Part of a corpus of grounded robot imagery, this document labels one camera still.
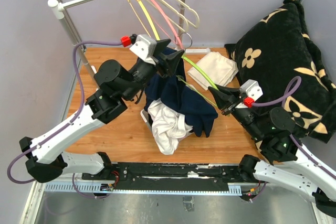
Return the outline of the pink white hanger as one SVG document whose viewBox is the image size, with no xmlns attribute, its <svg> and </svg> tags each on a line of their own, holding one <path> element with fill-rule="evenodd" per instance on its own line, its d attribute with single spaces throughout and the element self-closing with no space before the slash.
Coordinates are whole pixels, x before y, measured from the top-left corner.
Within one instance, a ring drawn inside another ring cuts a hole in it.
<svg viewBox="0 0 336 224">
<path fill-rule="evenodd" d="M 149 1 L 153 4 L 155 9 L 160 13 L 160 15 L 166 21 L 166 23 L 167 23 L 168 27 L 170 28 L 171 32 L 173 33 L 173 35 L 174 35 L 173 44 L 175 44 L 177 46 L 177 48 L 184 49 L 182 41 L 181 41 L 179 35 L 177 34 L 177 31 L 173 28 L 172 22 L 170 21 L 168 15 L 163 11 L 163 9 L 159 6 L 159 4 L 156 2 L 156 0 L 149 0 Z M 164 34 L 166 34 L 166 36 L 168 38 L 171 39 L 171 37 L 168 35 L 168 33 L 159 25 L 159 23 L 154 19 L 154 17 L 151 16 L 151 18 L 153 20 L 153 23 L 154 23 L 155 27 L 156 28 L 158 27 L 161 31 L 163 31 Z"/>
</svg>

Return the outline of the wooden hanger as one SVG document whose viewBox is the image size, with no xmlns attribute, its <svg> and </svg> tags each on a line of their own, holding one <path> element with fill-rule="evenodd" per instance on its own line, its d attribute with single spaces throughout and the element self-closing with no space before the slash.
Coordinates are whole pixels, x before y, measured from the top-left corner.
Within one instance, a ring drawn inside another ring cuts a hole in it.
<svg viewBox="0 0 336 224">
<path fill-rule="evenodd" d="M 173 19 L 168 17 L 168 20 L 176 26 L 176 28 L 178 29 L 179 32 L 182 32 L 182 33 L 188 32 L 189 26 L 193 26 L 195 29 L 199 28 L 200 19 L 199 19 L 198 13 L 194 9 L 190 8 L 184 2 L 184 0 L 175 0 L 178 3 L 178 7 L 180 8 L 180 10 L 177 10 L 175 7 L 170 5 L 165 0 L 156 0 L 156 1 L 158 3 L 160 3 L 161 5 L 165 6 L 167 9 L 169 9 L 171 11 L 171 13 L 174 13 L 179 18 L 179 22 L 176 23 Z M 194 17 L 195 17 L 195 22 L 194 23 L 184 16 L 185 10 L 189 10 L 194 15 Z"/>
</svg>

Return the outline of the navy blue t shirt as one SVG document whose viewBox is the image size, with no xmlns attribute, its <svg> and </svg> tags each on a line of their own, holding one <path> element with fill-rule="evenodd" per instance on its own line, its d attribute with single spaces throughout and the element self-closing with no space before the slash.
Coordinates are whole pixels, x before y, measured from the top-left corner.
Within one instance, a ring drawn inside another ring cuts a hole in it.
<svg viewBox="0 0 336 224">
<path fill-rule="evenodd" d="M 214 121 L 218 118 L 215 108 L 200 94 L 187 87 L 178 77 L 186 79 L 182 59 L 174 76 L 162 78 L 156 74 L 151 78 L 144 90 L 146 95 L 144 110 L 148 111 L 150 104 L 160 99 L 164 105 L 185 115 L 186 124 L 193 127 L 196 136 L 200 137 L 204 133 L 206 137 L 209 137 Z"/>
</svg>

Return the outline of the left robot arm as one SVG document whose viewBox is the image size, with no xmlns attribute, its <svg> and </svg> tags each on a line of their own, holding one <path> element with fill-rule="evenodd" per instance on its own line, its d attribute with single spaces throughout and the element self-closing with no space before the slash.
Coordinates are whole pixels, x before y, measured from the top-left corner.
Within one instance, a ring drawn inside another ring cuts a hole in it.
<svg viewBox="0 0 336 224">
<path fill-rule="evenodd" d="M 49 132 L 36 137 L 24 137 L 19 143 L 27 157 L 29 175 L 40 183 L 50 182 L 64 174 L 90 174 L 108 179 L 116 171 L 105 152 L 91 155 L 74 154 L 65 150 L 88 133 L 103 127 L 126 109 L 126 101 L 132 101 L 144 90 L 150 79 L 159 74 L 171 77 L 175 74 L 184 50 L 166 52 L 170 39 L 155 40 L 147 35 L 124 36 L 111 46 L 128 47 L 137 57 L 136 63 L 126 70 L 118 61 L 105 61 L 94 74 L 98 89 L 93 95 L 81 95 L 79 109 Z"/>
</svg>

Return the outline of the yellow hanger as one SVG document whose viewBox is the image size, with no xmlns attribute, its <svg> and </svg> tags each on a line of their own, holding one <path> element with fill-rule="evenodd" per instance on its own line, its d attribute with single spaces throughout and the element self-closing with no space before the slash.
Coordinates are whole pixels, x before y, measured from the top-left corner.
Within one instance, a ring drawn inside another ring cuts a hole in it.
<svg viewBox="0 0 336 224">
<path fill-rule="evenodd" d="M 151 37 L 151 34 L 150 32 L 147 30 L 145 24 L 143 23 L 142 19 L 140 18 L 138 12 L 135 10 L 133 4 L 132 4 L 132 1 L 131 0 L 127 0 L 128 4 L 130 5 L 131 9 L 133 10 L 134 14 L 136 15 L 138 21 L 140 22 L 140 24 L 142 25 L 142 27 L 144 28 L 145 32 L 147 33 L 148 36 Z M 153 35 L 155 37 L 156 40 L 159 40 L 160 37 L 159 37 L 159 34 L 157 32 L 157 29 L 153 23 L 153 20 L 149 14 L 149 12 L 147 11 L 146 7 L 144 6 L 144 4 L 142 3 L 141 0 L 136 0 L 137 4 L 140 6 L 141 10 L 142 10 L 142 13 L 145 15 L 151 29 L 152 29 L 152 32 L 153 32 Z"/>
</svg>

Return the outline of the white t shirt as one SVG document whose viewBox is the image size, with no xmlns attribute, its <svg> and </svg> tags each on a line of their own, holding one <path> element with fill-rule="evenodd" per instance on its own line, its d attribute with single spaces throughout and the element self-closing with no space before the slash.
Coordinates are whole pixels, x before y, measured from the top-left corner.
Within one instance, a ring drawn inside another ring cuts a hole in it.
<svg viewBox="0 0 336 224">
<path fill-rule="evenodd" d="M 165 105 L 160 99 L 154 100 L 148 107 L 152 119 L 154 140 L 164 155 L 173 155 L 179 142 L 188 137 L 193 127 L 185 122 L 185 115 Z"/>
</svg>

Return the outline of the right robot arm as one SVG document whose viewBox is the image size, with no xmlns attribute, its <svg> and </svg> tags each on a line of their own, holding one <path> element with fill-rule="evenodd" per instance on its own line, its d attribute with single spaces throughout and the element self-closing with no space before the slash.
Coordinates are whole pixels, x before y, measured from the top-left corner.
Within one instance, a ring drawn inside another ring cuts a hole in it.
<svg viewBox="0 0 336 224">
<path fill-rule="evenodd" d="M 315 203 L 324 214 L 335 217 L 335 171 L 316 158 L 292 135 L 295 123 L 282 107 L 262 115 L 253 103 L 262 96 L 257 81 L 240 88 L 208 88 L 223 115 L 231 114 L 247 131 L 264 159 L 244 155 L 238 177 L 283 187 Z"/>
</svg>

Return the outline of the metal clothes rack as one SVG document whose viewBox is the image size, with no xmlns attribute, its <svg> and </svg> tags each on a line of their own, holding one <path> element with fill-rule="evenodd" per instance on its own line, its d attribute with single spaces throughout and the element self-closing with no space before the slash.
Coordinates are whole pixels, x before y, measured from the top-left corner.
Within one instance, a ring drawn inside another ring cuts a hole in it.
<svg viewBox="0 0 336 224">
<path fill-rule="evenodd" d="M 48 6 L 51 8 L 52 12 L 54 13 L 55 17 L 60 21 L 60 23 L 62 24 L 64 30 L 66 31 L 66 33 L 68 34 L 71 42 L 74 45 L 77 45 L 79 43 L 82 42 L 80 36 L 77 34 L 76 28 L 73 25 L 70 17 L 67 17 L 67 12 L 66 10 L 74 7 L 74 6 L 78 6 L 84 3 L 88 3 L 90 1 L 94 1 L 94 0 L 73 0 L 73 1 L 69 1 L 69 2 L 65 2 L 62 3 L 59 0 L 48 0 L 47 4 Z M 188 18 L 191 21 L 195 21 L 195 18 L 193 17 L 193 15 L 189 12 L 189 11 L 185 11 L 185 17 Z M 177 31 L 177 34 L 179 35 L 179 37 L 182 34 L 187 34 L 186 33 L 182 33 L 179 32 L 178 29 L 176 28 L 176 26 L 174 24 L 173 28 Z"/>
</svg>

